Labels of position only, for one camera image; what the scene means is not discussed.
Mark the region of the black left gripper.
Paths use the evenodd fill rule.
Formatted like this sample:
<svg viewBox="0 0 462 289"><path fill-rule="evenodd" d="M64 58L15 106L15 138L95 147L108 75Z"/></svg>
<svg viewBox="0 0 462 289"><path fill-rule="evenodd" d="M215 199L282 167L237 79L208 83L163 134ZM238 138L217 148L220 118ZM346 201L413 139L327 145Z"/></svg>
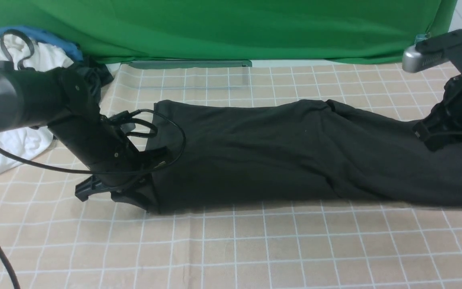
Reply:
<svg viewBox="0 0 462 289"><path fill-rule="evenodd" d="M119 128L79 116L51 123L49 130L90 170L91 176L75 186L78 200L85 202L91 195L110 192L115 202L157 209L158 195L149 170L171 161L167 147L139 151Z"/></svg>

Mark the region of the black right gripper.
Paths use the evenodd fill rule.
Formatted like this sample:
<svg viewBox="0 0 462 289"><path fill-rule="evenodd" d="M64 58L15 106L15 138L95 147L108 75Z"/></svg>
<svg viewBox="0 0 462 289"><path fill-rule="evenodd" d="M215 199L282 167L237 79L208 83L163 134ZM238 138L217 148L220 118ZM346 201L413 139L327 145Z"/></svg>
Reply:
<svg viewBox="0 0 462 289"><path fill-rule="evenodd" d="M462 74L446 83L442 101L413 126L413 132L430 151L462 142Z"/></svg>

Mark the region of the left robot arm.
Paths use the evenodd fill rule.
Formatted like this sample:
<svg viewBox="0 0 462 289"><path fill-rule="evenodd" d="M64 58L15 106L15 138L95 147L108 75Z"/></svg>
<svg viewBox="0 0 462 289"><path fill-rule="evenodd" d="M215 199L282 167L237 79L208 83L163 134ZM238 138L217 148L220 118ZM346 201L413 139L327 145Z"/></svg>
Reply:
<svg viewBox="0 0 462 289"><path fill-rule="evenodd" d="M172 159L166 147L139 151L130 136L152 138L156 126L136 119L139 111L112 117L100 113L84 79L68 68L15 71L0 68L0 132L46 127L79 161L90 177L75 187L75 196L110 192L115 202L152 209L159 198L151 172Z"/></svg>

